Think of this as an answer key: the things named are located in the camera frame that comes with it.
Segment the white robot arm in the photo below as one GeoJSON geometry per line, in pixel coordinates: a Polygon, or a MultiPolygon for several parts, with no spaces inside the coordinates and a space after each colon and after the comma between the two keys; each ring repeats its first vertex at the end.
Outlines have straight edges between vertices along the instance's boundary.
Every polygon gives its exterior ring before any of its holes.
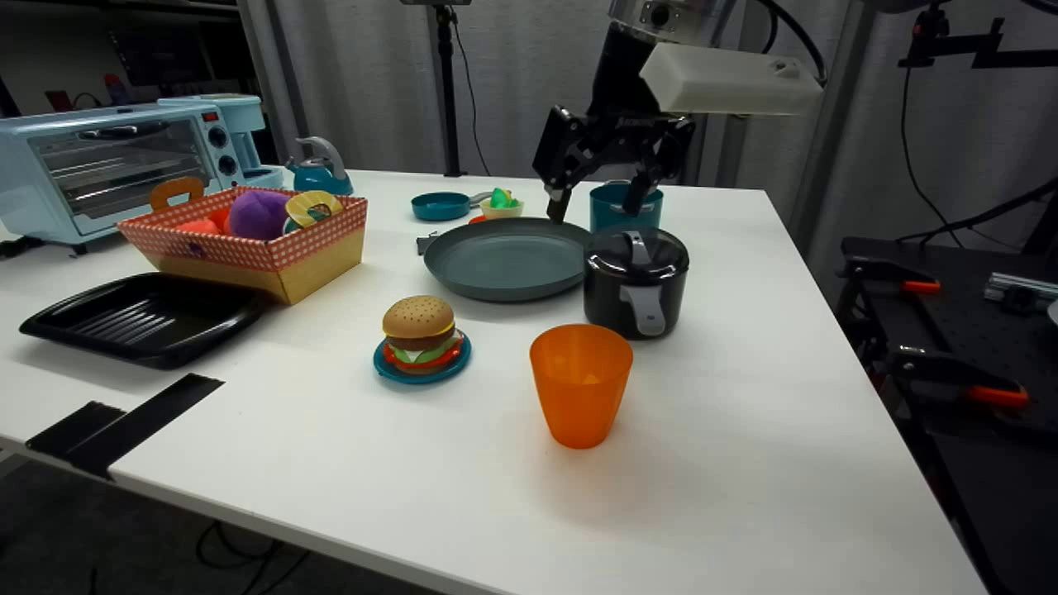
{"type": "Polygon", "coordinates": [[[553,104],[533,159],[553,221],[572,189],[605,165],[631,165],[629,211],[673,175],[699,112],[759,112],[770,60],[699,46],[711,0],[611,0],[611,22],[585,112],[553,104]]]}

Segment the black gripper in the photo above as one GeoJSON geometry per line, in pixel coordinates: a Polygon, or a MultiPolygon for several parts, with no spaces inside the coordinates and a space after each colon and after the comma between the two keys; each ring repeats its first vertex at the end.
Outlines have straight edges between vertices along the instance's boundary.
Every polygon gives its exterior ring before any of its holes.
{"type": "Polygon", "coordinates": [[[688,116],[576,116],[553,104],[533,159],[548,221],[565,221],[572,189],[605,165],[635,167],[622,203],[637,214],[656,181],[682,165],[693,136],[688,116]]]}

